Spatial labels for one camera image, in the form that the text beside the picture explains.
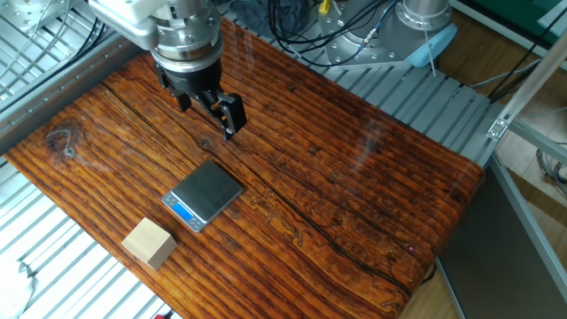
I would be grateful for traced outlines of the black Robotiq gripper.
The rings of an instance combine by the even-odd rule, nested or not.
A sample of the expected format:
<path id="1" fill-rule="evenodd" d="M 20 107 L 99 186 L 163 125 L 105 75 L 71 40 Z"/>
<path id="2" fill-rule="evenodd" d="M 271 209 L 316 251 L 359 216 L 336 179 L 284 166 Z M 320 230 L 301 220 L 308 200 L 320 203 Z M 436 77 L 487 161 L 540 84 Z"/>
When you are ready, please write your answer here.
<path id="1" fill-rule="evenodd" d="M 246 123 L 242 98 L 236 93 L 225 94 L 221 89 L 221 60 L 197 71 L 177 72 L 155 60 L 156 75 L 164 89 L 180 91 L 175 95 L 180 112 L 191 108 L 187 93 L 198 93 L 198 102 L 221 127 L 223 140 L 229 141 Z"/>

